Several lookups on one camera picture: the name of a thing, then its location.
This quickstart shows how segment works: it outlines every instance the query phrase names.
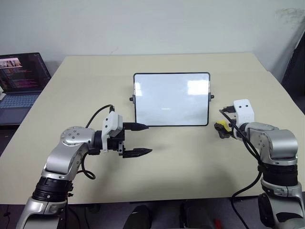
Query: yellow object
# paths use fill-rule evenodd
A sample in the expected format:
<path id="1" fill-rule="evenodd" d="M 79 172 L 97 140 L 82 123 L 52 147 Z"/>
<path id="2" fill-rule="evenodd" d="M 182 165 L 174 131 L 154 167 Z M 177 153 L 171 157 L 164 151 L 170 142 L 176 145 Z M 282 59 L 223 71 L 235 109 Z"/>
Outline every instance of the yellow object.
<path id="1" fill-rule="evenodd" d="M 228 131 L 228 132 L 231 131 L 231 128 L 227 125 L 227 123 L 225 122 L 225 120 L 218 121 L 217 123 L 220 124 L 220 125 L 223 125 L 224 128 L 226 129 L 226 131 Z"/>

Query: laptop keyboard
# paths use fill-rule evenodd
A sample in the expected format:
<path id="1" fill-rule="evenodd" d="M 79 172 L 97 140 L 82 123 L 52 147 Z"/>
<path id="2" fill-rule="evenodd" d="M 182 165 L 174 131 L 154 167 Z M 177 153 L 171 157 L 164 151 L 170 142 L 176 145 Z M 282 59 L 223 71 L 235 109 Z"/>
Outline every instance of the laptop keyboard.
<path id="1" fill-rule="evenodd" d="M 37 97 L 38 94 L 14 96 L 6 95 L 0 103 L 0 108 L 30 107 L 34 104 Z"/>

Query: table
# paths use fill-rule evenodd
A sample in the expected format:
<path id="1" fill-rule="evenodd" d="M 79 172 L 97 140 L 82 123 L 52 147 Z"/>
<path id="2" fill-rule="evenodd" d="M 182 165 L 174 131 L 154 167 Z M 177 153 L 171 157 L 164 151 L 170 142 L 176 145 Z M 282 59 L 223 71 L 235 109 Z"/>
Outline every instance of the table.
<path id="1" fill-rule="evenodd" d="M 152 148 L 148 155 L 122 159 L 110 151 L 88 156 L 96 180 L 78 174 L 71 204 L 228 197 L 256 177 L 256 161 L 242 142 L 220 139 L 218 109 L 247 98 L 255 119 L 291 130 L 299 143 L 299 181 L 304 184 L 305 117 L 280 83 L 251 53 L 69 56 L 66 57 L 0 158 L 0 203 L 25 204 L 61 132 L 85 126 L 105 104 L 115 105 L 125 122 L 134 121 L 134 73 L 210 72 L 208 126 L 151 127 L 126 131 L 126 149 Z M 91 128 L 102 128 L 107 112 Z M 244 195 L 258 195 L 260 184 Z"/>

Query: robotic arm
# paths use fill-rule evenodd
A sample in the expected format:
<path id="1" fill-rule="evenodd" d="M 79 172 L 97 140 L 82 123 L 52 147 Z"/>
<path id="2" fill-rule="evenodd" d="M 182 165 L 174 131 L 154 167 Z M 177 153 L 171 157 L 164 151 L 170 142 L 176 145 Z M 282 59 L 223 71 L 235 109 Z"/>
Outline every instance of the robotic arm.
<path id="1" fill-rule="evenodd" d="M 61 134 L 60 142 L 52 150 L 42 170 L 35 191 L 28 199 L 17 224 L 17 229 L 56 229 L 59 215 L 64 211 L 67 197 L 72 196 L 72 181 L 78 173 L 82 158 L 98 155 L 100 150 L 118 151 L 123 158 L 138 157 L 151 149 L 125 150 L 125 130 L 148 129 L 138 123 L 123 123 L 122 116 L 113 110 L 103 121 L 102 131 L 73 126 Z"/>
<path id="2" fill-rule="evenodd" d="M 265 191 L 258 197 L 262 223 L 275 229 L 304 229 L 302 187 L 297 180 L 298 146 L 293 133 L 254 122 L 253 109 L 246 99 L 234 101 L 233 106 L 221 110 L 222 114 L 224 112 L 234 113 L 236 120 L 229 118 L 233 122 L 230 123 L 232 131 L 227 131 L 223 124 L 216 123 L 214 126 L 219 136 L 232 136 L 245 142 L 241 133 L 234 128 L 237 127 L 259 149 L 258 170 L 263 174 L 261 185 Z"/>

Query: white wall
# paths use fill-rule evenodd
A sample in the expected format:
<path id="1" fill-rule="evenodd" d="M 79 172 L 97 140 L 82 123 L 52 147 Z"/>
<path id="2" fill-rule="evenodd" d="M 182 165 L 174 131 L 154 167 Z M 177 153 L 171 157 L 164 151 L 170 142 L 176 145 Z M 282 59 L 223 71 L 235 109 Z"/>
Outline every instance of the white wall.
<path id="1" fill-rule="evenodd" d="M 0 54 L 40 52 L 53 74 L 74 54 L 253 52 L 281 80 L 304 11 L 305 0 L 0 0 Z"/>

